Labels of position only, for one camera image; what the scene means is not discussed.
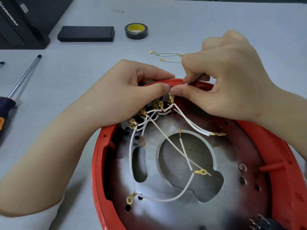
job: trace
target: white sticker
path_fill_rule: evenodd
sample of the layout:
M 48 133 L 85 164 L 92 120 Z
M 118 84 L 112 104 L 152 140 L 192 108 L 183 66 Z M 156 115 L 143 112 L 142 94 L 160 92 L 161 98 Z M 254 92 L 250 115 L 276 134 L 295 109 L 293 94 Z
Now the white sticker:
M 22 3 L 22 4 L 20 5 L 20 7 L 21 7 L 21 9 L 25 12 L 25 14 L 29 11 L 28 8 L 25 6 L 24 3 Z

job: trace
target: red rim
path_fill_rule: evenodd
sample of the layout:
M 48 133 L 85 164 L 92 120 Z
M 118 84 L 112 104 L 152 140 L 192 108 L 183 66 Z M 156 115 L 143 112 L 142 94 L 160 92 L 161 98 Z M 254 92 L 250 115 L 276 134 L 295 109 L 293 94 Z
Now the red rim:
M 182 79 L 162 81 L 171 87 L 183 84 Z M 196 82 L 196 87 L 211 90 L 213 85 Z M 246 121 L 237 121 L 259 150 L 266 165 L 272 187 L 272 217 L 289 230 L 307 230 L 307 190 L 300 167 L 288 144 L 263 127 Z M 104 230 L 126 230 L 113 203 L 103 190 L 103 169 L 107 148 L 115 149 L 112 142 L 117 126 L 101 129 L 92 161 L 92 190 L 96 212 Z

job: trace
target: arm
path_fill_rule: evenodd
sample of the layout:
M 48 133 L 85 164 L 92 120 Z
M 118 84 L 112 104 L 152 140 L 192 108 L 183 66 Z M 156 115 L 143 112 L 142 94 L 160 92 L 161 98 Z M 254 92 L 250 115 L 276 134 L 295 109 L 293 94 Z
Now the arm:
M 307 160 L 307 100 L 278 88 L 269 78 L 256 50 L 240 33 L 207 38 L 202 50 L 182 57 L 191 81 L 198 73 L 209 81 L 211 91 L 177 85 L 171 93 L 184 96 L 209 114 L 255 122 L 290 145 Z
M 169 78 L 174 75 L 155 66 L 117 63 L 51 123 L 2 178 L 0 214 L 23 216 L 58 203 L 93 133 L 130 118 L 169 90 L 163 83 L 138 83 Z

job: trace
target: yellow label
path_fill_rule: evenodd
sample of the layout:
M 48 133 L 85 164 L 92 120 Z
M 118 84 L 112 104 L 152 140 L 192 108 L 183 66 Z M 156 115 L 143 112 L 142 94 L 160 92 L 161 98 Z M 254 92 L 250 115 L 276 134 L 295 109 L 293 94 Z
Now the yellow label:
M 0 117 L 0 131 L 2 130 L 3 124 L 4 124 L 4 118 Z
M 130 26 L 128 26 L 128 31 L 130 32 L 142 32 L 145 30 L 145 27 L 143 25 L 140 24 L 132 24 Z

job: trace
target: table surface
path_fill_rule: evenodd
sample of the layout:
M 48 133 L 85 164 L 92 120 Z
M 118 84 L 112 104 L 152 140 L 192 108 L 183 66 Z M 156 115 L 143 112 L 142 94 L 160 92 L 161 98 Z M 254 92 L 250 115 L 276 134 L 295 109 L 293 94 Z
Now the table surface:
M 178 63 L 160 62 L 151 50 L 199 51 L 203 39 L 228 29 L 243 33 L 258 51 L 279 87 L 307 98 L 307 5 L 173 0 L 74 0 L 50 34 L 45 50 L 0 50 L 0 95 L 6 96 L 38 54 L 34 74 L 14 97 L 18 108 L 0 147 L 0 178 L 29 148 L 43 128 L 120 59 L 156 65 L 184 77 Z M 124 27 L 148 26 L 134 41 Z M 114 42 L 63 43 L 63 25 L 114 26 Z M 87 143 L 50 229 L 101 229 L 91 192 L 91 160 L 96 132 Z M 299 164 L 303 161 L 297 156 Z

